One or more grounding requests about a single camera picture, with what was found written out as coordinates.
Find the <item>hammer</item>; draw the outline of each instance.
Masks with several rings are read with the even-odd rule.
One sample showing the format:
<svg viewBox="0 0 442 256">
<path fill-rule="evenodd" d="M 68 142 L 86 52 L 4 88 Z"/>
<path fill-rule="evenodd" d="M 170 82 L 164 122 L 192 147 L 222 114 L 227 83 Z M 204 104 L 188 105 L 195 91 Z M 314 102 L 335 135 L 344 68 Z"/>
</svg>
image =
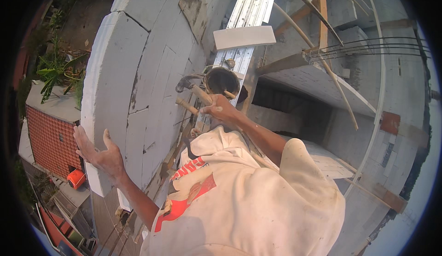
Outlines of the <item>hammer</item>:
<svg viewBox="0 0 442 256">
<path fill-rule="evenodd" d="M 183 78 L 178 82 L 175 87 L 175 91 L 181 93 L 184 91 L 184 88 L 187 88 L 192 91 L 205 105 L 212 105 L 212 98 L 204 91 L 201 90 L 195 83 L 191 82 L 192 79 L 202 79 L 206 75 L 204 74 L 190 74 L 183 76 Z"/>
</svg>

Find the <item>construction worker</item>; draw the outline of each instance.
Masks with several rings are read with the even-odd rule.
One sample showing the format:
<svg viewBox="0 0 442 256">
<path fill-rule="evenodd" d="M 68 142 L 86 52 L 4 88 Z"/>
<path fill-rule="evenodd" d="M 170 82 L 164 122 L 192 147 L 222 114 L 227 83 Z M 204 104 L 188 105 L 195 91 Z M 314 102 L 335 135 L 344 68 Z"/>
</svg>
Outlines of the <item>construction worker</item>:
<svg viewBox="0 0 442 256">
<path fill-rule="evenodd" d="M 104 131 L 98 151 L 75 127 L 77 153 L 105 172 L 149 230 L 140 255 L 327 255 L 345 199 L 299 139 L 288 142 L 254 123 L 222 95 L 201 109 L 222 121 L 190 143 L 159 209 L 129 178 L 119 148 Z M 279 167 L 262 168 L 239 131 Z"/>
</svg>

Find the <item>white t-shirt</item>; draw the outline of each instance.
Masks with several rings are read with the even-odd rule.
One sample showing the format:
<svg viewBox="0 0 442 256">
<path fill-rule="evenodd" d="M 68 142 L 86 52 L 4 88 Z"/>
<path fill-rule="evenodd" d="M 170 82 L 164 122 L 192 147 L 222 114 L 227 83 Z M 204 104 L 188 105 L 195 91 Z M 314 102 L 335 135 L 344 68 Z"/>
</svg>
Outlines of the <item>white t-shirt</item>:
<svg viewBox="0 0 442 256">
<path fill-rule="evenodd" d="M 345 199 L 304 143 L 290 139 L 279 174 L 252 158 L 237 131 L 198 136 L 171 178 L 140 255 L 327 255 Z"/>
</svg>

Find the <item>tiled roof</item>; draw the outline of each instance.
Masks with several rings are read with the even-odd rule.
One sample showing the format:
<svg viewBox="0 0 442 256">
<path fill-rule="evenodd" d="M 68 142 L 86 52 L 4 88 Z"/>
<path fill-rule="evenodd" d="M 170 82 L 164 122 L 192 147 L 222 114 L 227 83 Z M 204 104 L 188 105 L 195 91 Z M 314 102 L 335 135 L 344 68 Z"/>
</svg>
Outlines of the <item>tiled roof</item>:
<svg viewBox="0 0 442 256">
<path fill-rule="evenodd" d="M 75 153 L 74 123 L 59 120 L 26 105 L 30 142 L 36 164 L 62 179 L 69 175 L 69 165 L 81 169 Z"/>
</svg>

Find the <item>orange water tank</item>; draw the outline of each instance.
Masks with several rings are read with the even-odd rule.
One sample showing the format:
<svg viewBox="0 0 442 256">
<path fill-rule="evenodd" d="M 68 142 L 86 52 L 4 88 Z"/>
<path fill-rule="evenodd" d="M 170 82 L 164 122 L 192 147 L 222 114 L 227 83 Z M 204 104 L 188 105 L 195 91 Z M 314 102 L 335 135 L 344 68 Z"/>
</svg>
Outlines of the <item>orange water tank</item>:
<svg viewBox="0 0 442 256">
<path fill-rule="evenodd" d="M 86 175 L 82 170 L 75 169 L 68 175 L 67 180 L 69 185 L 76 190 L 86 181 Z"/>
</svg>

